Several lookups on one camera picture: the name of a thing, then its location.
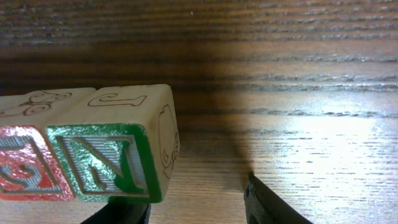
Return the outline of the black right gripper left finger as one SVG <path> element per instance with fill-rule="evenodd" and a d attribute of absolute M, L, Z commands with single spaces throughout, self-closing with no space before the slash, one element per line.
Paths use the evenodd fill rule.
<path fill-rule="evenodd" d="M 148 224 L 151 204 L 109 203 L 81 224 Z"/>

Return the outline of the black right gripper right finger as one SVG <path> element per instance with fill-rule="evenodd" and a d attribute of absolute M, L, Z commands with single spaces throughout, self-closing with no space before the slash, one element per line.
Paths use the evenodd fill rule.
<path fill-rule="evenodd" d="M 253 172 L 244 192 L 247 224 L 312 224 L 282 200 Z"/>

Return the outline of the green N wooden block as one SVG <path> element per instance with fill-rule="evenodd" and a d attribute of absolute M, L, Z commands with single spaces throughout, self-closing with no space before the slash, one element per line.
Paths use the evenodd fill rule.
<path fill-rule="evenodd" d="M 80 200 L 165 198 L 180 151 L 169 85 L 101 88 L 49 122 L 46 133 Z"/>

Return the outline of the wooden block red E face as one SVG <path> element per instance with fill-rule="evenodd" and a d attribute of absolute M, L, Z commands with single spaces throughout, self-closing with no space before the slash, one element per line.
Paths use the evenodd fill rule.
<path fill-rule="evenodd" d="M 1 98 L 1 199 L 71 201 L 75 194 L 45 129 L 95 88 L 38 90 Z"/>

